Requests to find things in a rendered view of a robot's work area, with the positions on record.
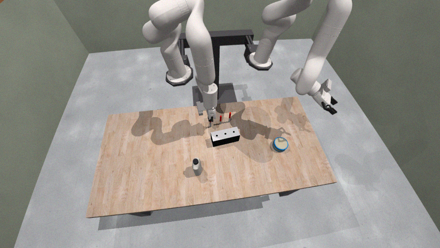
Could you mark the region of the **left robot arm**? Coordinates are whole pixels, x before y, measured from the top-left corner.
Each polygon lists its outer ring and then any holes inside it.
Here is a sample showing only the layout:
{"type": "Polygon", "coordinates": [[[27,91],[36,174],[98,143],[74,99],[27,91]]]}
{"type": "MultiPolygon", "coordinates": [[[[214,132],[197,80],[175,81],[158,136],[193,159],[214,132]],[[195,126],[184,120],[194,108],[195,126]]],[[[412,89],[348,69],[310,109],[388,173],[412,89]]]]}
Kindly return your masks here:
{"type": "MultiPolygon", "coordinates": [[[[256,52],[249,56],[250,62],[257,67],[269,67],[272,63],[269,57],[278,37],[292,26],[296,14],[308,8],[311,3],[312,0],[281,0],[266,6],[261,18],[264,24],[272,26],[263,31],[256,52]]],[[[296,84],[299,95],[311,96],[322,89],[326,93],[331,90],[330,79],[322,84],[316,80],[351,9],[352,0],[329,0],[326,16],[308,53],[304,68],[298,68],[290,77],[296,84]]]]}

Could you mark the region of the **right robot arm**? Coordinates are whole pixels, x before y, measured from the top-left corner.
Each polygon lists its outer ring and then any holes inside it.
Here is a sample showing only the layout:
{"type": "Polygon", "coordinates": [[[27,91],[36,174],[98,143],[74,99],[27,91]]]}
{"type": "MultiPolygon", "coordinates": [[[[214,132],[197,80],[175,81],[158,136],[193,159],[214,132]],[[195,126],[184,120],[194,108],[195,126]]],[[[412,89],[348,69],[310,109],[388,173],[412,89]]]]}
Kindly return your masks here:
{"type": "Polygon", "coordinates": [[[212,41],[203,23],[203,13],[204,0],[160,0],[150,7],[150,21],[142,28],[143,36],[149,43],[157,44],[165,40],[160,51],[169,69],[167,78],[172,83],[181,83],[191,75],[191,69],[184,65],[178,48],[181,23],[188,20],[186,39],[197,73],[196,83],[203,96],[202,103],[196,102],[199,116],[203,115],[203,110],[217,107],[218,91],[213,83],[215,67],[212,41]]]}

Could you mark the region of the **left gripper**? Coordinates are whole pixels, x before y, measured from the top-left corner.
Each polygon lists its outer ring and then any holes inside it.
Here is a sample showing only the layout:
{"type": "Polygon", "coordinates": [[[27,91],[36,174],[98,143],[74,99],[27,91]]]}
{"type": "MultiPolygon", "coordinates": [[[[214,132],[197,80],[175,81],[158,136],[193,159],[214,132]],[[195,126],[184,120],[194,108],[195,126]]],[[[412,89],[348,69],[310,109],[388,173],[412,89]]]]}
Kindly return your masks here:
{"type": "Polygon", "coordinates": [[[337,113],[337,111],[331,107],[330,103],[332,105],[337,104],[338,102],[327,92],[325,92],[323,89],[319,92],[311,95],[312,98],[326,111],[329,111],[332,115],[337,113]],[[328,105],[326,105],[328,104],[328,105]],[[327,106],[329,106],[327,108],[327,106]]]}

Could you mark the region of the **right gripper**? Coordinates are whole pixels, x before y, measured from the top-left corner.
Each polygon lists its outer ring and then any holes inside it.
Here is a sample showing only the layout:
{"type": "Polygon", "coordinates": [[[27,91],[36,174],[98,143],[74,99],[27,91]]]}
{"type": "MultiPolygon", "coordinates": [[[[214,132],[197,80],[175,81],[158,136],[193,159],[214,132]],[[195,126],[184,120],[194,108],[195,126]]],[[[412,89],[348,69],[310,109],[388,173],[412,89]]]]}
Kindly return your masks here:
{"type": "Polygon", "coordinates": [[[213,118],[216,119],[216,110],[209,109],[206,111],[207,111],[209,121],[213,122],[213,118]]]}

